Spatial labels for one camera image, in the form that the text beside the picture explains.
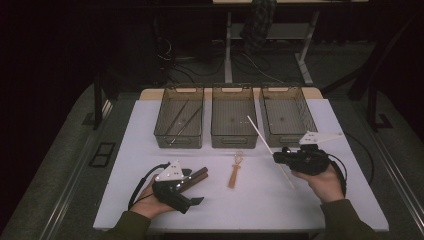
person's left hand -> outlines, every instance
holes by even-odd
[[[155,195],[153,195],[152,185],[155,178],[156,175],[152,177],[149,185],[143,189],[137,202],[130,209],[130,211],[143,215],[149,219],[153,219],[161,213],[175,211],[175,209],[160,202]]]

metal mesh tray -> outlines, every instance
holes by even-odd
[[[255,148],[258,134],[253,88],[250,84],[214,84],[211,137],[213,148]]]
[[[263,83],[260,105],[270,147],[299,147],[299,140],[307,131],[317,131],[300,87]]]
[[[160,148],[202,147],[203,92],[203,84],[164,90],[154,131]]]

white stick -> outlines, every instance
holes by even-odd
[[[269,148],[268,144],[266,143],[265,139],[262,137],[261,133],[259,132],[258,128],[255,126],[255,124],[253,123],[252,119],[247,116],[247,118],[249,119],[250,123],[252,124],[253,128],[256,130],[256,132],[258,133],[259,137],[262,139],[262,141],[264,142],[265,146],[268,148],[269,152],[271,153],[271,155],[274,155],[274,153],[271,151],[271,148]],[[286,177],[287,181],[289,181],[290,186],[293,189],[296,189],[296,187],[294,186],[293,182],[291,181],[289,175],[287,175],[286,171],[284,170],[284,168],[278,164],[278,166],[280,167],[281,171],[284,173],[284,176]]]

green sleeve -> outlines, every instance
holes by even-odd
[[[116,226],[105,232],[99,240],[144,240],[150,219],[135,212],[122,213]]]
[[[347,199],[321,205],[325,216],[325,240],[374,240],[377,233],[359,219]]]

hand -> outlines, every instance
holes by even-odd
[[[156,176],[157,175],[153,176],[149,185],[143,189],[137,200],[138,202],[131,207],[130,211],[143,215],[149,219],[153,219],[161,213],[175,211],[175,209],[160,202],[155,195],[153,195],[152,185]]]
[[[328,166],[325,172],[315,176],[310,176],[296,171],[292,171],[292,174],[307,181],[314,193],[323,203],[344,199],[342,187],[337,177],[336,170],[334,170],[331,165]]]

